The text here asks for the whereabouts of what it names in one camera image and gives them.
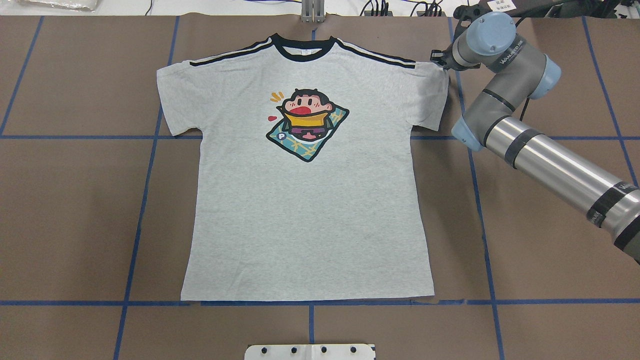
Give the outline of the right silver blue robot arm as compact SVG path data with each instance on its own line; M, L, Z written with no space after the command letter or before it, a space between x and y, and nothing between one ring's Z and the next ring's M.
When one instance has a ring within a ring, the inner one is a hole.
M453 137L474 152L490 150L533 178L607 230L616 248L640 259L638 187L515 116L518 105L548 94L562 70L518 34L509 14L489 11L470 19L446 50L432 51L431 60L455 71L484 65L494 74L453 126Z

